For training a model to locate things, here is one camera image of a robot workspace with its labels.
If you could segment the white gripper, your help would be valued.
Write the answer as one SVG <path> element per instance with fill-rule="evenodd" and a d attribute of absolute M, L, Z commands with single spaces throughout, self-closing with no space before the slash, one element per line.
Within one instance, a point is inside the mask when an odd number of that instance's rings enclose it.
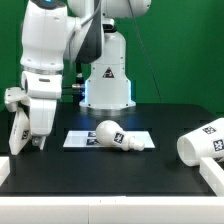
<path fill-rule="evenodd" d="M 44 149 L 52 130 L 57 100 L 61 98 L 62 75 L 22 72 L 21 85 L 28 97 L 32 145 Z"/>

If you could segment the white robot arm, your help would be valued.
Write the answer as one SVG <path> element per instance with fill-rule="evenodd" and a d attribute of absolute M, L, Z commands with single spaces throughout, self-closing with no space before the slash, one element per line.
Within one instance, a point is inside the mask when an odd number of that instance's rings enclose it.
<path fill-rule="evenodd" d="M 151 0 L 29 0 L 22 29 L 21 85 L 32 143 L 42 148 L 62 92 L 64 62 L 92 64 L 109 50 L 113 18 L 145 14 Z"/>

